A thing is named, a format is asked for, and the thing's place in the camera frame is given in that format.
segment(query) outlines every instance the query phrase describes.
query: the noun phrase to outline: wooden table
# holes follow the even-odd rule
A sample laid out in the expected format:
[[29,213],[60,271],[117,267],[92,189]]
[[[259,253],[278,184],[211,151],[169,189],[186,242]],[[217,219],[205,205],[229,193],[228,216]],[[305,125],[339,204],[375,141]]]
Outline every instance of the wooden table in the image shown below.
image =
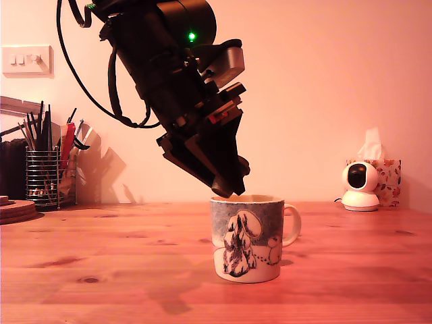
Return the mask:
[[213,269],[209,204],[74,207],[1,226],[1,322],[432,323],[432,215],[298,203],[266,283]]

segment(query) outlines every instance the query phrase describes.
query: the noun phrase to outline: mug handle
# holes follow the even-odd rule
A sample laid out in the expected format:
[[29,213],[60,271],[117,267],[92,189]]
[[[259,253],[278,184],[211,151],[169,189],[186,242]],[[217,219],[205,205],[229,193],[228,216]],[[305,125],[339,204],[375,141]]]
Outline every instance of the mug handle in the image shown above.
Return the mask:
[[292,226],[291,234],[282,240],[282,246],[288,246],[294,243],[297,237],[300,235],[300,230],[302,229],[302,219],[300,218],[300,214],[296,207],[290,204],[285,204],[285,208],[283,209],[283,214],[285,216],[285,211],[289,209],[294,216],[294,224]]

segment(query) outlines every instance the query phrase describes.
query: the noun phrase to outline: mug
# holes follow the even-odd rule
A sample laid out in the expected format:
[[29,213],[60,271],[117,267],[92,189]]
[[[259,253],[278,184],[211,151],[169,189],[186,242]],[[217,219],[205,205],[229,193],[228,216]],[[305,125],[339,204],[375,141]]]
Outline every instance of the mug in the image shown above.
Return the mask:
[[[210,208],[216,274],[242,283],[278,277],[282,247],[300,234],[302,220],[296,207],[273,196],[252,195],[213,197]],[[283,238],[286,209],[294,222],[291,234]]]

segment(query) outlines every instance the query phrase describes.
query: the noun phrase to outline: camera base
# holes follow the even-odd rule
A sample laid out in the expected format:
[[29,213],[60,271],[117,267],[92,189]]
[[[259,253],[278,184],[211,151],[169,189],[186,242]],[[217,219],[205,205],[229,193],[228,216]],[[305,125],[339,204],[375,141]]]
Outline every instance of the camera base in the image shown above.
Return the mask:
[[342,204],[349,211],[376,211],[379,200],[372,192],[347,191],[342,198]]

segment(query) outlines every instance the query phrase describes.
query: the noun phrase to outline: white camera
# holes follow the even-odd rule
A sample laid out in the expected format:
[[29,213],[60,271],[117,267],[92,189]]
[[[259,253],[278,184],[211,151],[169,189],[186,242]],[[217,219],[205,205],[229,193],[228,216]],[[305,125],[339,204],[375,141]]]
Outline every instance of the white camera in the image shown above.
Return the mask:
[[342,173],[342,182],[347,189],[342,204],[349,211],[374,211],[379,200],[373,193],[378,184],[378,173],[366,162],[349,164]]

